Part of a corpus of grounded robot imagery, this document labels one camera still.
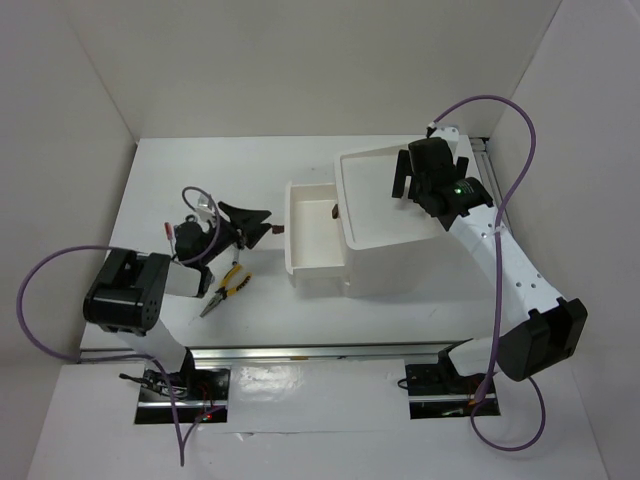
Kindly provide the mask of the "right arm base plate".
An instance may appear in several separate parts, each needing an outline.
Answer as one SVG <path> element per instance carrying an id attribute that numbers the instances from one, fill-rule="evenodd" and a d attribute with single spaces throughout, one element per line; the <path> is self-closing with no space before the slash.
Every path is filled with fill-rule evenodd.
<path id="1" fill-rule="evenodd" d="M 408 364 L 397 386 L 408 394 L 412 420 L 469 417 L 484 374 L 460 377 L 436 364 Z"/>

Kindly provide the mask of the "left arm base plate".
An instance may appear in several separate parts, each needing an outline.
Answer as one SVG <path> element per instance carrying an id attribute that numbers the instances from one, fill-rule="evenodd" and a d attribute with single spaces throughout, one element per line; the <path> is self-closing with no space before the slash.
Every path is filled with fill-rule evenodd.
<path id="1" fill-rule="evenodd" d="M 202 423 L 226 423 L 231 370 L 198 369 L 192 384 L 185 386 L 170 378 L 176 400 L 177 418 L 189 424 L 202 417 Z M 140 386 L 134 423 L 160 425 L 173 422 L 169 390 L 159 372 L 145 369 L 133 382 Z"/>

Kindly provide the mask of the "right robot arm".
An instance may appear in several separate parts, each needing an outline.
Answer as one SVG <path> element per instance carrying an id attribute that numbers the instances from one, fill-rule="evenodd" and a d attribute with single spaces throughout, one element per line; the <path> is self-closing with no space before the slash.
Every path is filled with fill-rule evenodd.
<path id="1" fill-rule="evenodd" d="M 587 319 L 579 299 L 567 300 L 538 272 L 498 217 L 483 184 L 467 174 L 437 137 L 411 142 L 398 153 L 392 195 L 407 197 L 437 219 L 463 246 L 496 293 L 493 332 L 453 344 L 438 354 L 436 379 L 460 391 L 488 371 L 513 381 L 571 357 Z"/>

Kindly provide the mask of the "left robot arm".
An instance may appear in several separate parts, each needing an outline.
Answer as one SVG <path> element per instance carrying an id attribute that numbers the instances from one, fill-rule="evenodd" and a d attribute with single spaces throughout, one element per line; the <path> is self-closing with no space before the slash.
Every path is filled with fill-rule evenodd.
<path id="1" fill-rule="evenodd" d="M 252 249 L 271 230 L 268 210 L 250 210 L 224 202 L 207 201 L 169 229 L 173 252 L 139 253 L 115 249 L 109 253 L 85 296 L 87 322 L 116 335 L 135 353 L 144 356 L 147 371 L 140 384 L 176 399 L 189 397 L 202 377 L 191 350 L 178 342 L 161 320 L 165 296 L 209 301 L 209 313 L 247 283 L 235 286 L 231 277 L 240 271 L 237 259 L 221 281 L 209 265 L 227 250 L 239 254 Z"/>

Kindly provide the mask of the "red precision screwdriver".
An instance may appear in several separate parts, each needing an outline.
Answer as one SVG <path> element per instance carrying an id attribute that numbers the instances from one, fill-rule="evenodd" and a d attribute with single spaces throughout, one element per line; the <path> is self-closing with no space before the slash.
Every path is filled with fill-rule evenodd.
<path id="1" fill-rule="evenodd" d="M 169 242 L 171 257 L 174 258 L 176 256 L 176 250 L 175 250 L 175 238 L 174 238 L 173 226 L 169 222 L 165 222 L 164 230 L 165 230 L 167 241 Z"/>

